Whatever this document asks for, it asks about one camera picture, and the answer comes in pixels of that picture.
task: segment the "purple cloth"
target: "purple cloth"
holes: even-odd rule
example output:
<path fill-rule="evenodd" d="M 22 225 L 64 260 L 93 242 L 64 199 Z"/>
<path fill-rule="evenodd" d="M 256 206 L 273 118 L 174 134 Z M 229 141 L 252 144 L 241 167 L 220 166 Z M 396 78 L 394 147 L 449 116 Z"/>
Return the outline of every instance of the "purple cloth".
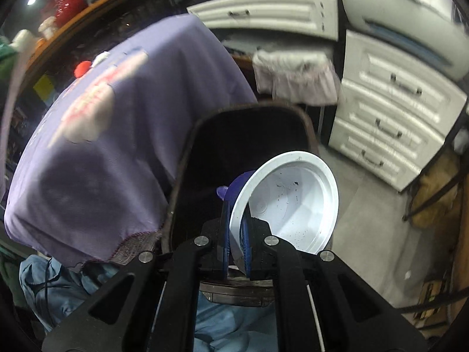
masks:
<path fill-rule="evenodd" d="M 166 18 L 111 50 L 52 105 L 13 177 L 5 227 L 73 267 L 155 232 L 184 142 L 212 110 L 256 102 L 201 21 Z"/>

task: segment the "blue cloth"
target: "blue cloth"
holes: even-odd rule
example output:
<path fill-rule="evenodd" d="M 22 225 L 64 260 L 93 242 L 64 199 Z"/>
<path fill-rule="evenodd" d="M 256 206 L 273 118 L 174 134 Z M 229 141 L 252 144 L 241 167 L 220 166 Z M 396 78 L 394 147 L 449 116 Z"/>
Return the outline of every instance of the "blue cloth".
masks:
<path fill-rule="evenodd" d="M 48 306 L 45 303 L 45 270 Z M 78 308 L 118 269 L 109 263 L 87 263 L 74 273 L 60 262 L 31 255 L 20 265 L 20 284 L 26 301 L 46 331 Z M 194 352 L 276 352 L 275 309 L 238 307 L 209 302 L 199 293 Z"/>
<path fill-rule="evenodd" d="M 47 303 L 45 302 L 45 270 L 47 268 Z M 26 302 L 50 332 L 78 308 L 91 294 L 119 269 L 110 263 L 87 263 L 83 272 L 74 273 L 52 258 L 30 255 L 20 264 L 20 284 Z"/>
<path fill-rule="evenodd" d="M 194 352 L 276 352 L 275 307 L 214 304 L 199 293 Z"/>

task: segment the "white cabinet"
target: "white cabinet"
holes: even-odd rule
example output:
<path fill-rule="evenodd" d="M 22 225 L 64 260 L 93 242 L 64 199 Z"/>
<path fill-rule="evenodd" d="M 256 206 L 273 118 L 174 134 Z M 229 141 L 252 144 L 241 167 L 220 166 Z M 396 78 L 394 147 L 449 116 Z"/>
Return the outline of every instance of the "white cabinet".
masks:
<path fill-rule="evenodd" d="M 362 32 L 386 35 L 399 44 L 414 41 L 454 80 L 469 71 L 469 36 L 464 25 L 415 0 L 342 0 L 347 18 Z"/>
<path fill-rule="evenodd" d="M 392 146 L 423 168 L 443 145 L 436 130 L 367 88 L 344 79 L 336 116 Z"/>
<path fill-rule="evenodd" d="M 347 32 L 344 78 L 377 91 L 446 135 L 466 94 L 439 72 L 382 41 Z"/>
<path fill-rule="evenodd" d="M 270 29 L 337 41 L 337 0 L 211 0 L 187 8 L 208 28 Z"/>
<path fill-rule="evenodd" d="M 329 145 L 402 190 L 442 147 L 466 98 L 420 60 L 347 31 Z"/>
<path fill-rule="evenodd" d="M 404 189 L 420 174 L 419 168 L 392 147 L 337 117 L 329 145 L 397 190 Z"/>

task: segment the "gray floor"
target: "gray floor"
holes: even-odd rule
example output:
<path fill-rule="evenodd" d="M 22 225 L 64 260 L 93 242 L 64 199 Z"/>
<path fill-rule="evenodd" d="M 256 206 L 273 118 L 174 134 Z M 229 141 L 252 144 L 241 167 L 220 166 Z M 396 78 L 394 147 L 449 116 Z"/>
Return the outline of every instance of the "gray floor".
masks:
<path fill-rule="evenodd" d="M 320 146 L 320 155 L 339 189 L 332 250 L 393 306 L 415 304 L 433 234 L 401 221 L 409 196 L 332 149 Z"/>

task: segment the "ceiling light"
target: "ceiling light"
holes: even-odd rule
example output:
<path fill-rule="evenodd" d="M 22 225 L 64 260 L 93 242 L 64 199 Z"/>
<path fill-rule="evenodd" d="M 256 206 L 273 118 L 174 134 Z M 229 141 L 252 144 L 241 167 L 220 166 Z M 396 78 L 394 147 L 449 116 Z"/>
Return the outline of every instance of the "ceiling light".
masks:
<path fill-rule="evenodd" d="M 28 1 L 28 5 L 32 5 L 32 4 L 34 4 L 35 2 L 36 2 L 36 0 L 29 0 L 29 1 Z"/>

